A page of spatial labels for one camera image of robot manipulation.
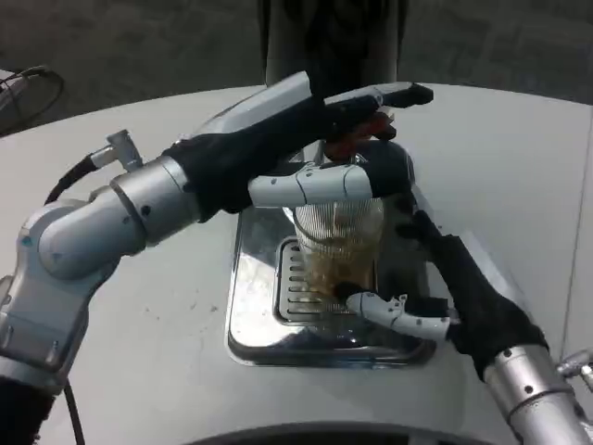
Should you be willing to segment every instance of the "metal cylinder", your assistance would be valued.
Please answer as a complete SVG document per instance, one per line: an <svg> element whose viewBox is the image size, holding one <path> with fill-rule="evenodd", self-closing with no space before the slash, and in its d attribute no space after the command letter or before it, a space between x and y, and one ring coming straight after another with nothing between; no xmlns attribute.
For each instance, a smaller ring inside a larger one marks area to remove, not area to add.
<svg viewBox="0 0 593 445"><path fill-rule="evenodd" d="M502 351L486 368L484 380L522 443L590 443L573 389L545 348L526 345Z"/></svg>
<svg viewBox="0 0 593 445"><path fill-rule="evenodd" d="M266 84L306 70L329 96L397 78L408 0L260 0Z"/></svg>
<svg viewBox="0 0 593 445"><path fill-rule="evenodd" d="M39 256L54 277L72 280L94 273L145 248L142 227L112 189L51 223L39 241Z"/></svg>
<svg viewBox="0 0 593 445"><path fill-rule="evenodd" d="M154 246L198 220L196 200L183 188L187 184L179 164L162 156L142 169L111 182L122 202L145 229L146 243Z"/></svg>
<svg viewBox="0 0 593 445"><path fill-rule="evenodd" d="M590 445L574 404L572 394L545 394L519 407L509 425L524 445Z"/></svg>

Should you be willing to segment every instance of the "stainless steel tray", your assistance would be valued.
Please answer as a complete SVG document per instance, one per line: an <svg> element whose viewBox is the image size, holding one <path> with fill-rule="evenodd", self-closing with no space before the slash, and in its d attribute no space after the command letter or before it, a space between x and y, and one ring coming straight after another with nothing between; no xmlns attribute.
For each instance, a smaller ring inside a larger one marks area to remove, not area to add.
<svg viewBox="0 0 593 445"><path fill-rule="evenodd" d="M387 226L400 217L398 212L389 211ZM377 264L379 289L381 277L391 277L394 271L404 277L399 282L422 287L422 256L413 243L393 237L395 230L385 233L384 252ZM299 301L289 301L290 292L281 298L283 267L290 269L291 257L292 262L298 262L298 256L290 253L298 253L292 250L294 235L294 227L282 210L252 208L239 218L226 323L228 348L237 361L384 368L419 364L432 356L434 343L369 324L343 307L314 302L315 296L306 295L308 292L301 292ZM285 253L288 258L283 262ZM302 286L304 282L297 278L293 283Z"/></svg>

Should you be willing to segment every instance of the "gray floor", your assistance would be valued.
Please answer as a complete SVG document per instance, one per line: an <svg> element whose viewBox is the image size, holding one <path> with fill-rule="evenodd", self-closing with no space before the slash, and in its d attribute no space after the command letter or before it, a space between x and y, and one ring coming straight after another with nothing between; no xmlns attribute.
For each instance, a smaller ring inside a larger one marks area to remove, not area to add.
<svg viewBox="0 0 593 445"><path fill-rule="evenodd" d="M2 0L0 68L67 81L40 120L262 82L255 0ZM412 0L402 79L593 103L590 0Z"/></svg>

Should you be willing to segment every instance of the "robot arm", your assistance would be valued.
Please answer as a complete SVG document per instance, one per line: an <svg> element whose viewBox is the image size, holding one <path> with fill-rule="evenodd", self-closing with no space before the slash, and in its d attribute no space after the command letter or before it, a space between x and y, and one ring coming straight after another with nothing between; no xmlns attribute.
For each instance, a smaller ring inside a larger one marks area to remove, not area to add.
<svg viewBox="0 0 593 445"><path fill-rule="evenodd" d="M524 444L589 444L591 427L565 377L590 381L590 352L558 367L543 333L531 319L519 288L471 233L445 233L417 186L410 193L415 234L452 297L431 313L406 312L407 296L381 298L343 284L336 295L355 313L402 334L450 340L467 354L488 386L518 441Z"/></svg>
<svg viewBox="0 0 593 445"><path fill-rule="evenodd" d="M96 190L89 202L62 200L36 211L20 230L15 272L0 282L2 441L33 443L66 383L89 302L122 256L220 210L275 206L286 190L293 192L287 204L408 190L407 172L397 178L389 166L273 169L310 143L346 134L381 106L430 100L432 91L411 83L321 99L299 73L225 110L146 165L129 156L133 146L125 134L114 135L109 142L123 150L108 147L89 160L100 167L118 158L128 173Z"/></svg>

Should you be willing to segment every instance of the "ribbed plastic cup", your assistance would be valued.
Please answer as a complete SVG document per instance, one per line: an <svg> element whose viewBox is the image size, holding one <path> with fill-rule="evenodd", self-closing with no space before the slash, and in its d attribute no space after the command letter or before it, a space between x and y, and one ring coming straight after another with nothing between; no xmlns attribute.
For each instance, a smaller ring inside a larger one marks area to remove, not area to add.
<svg viewBox="0 0 593 445"><path fill-rule="evenodd" d="M294 215L312 291L331 297L341 282L372 288L384 223L381 199L308 205Z"/></svg>

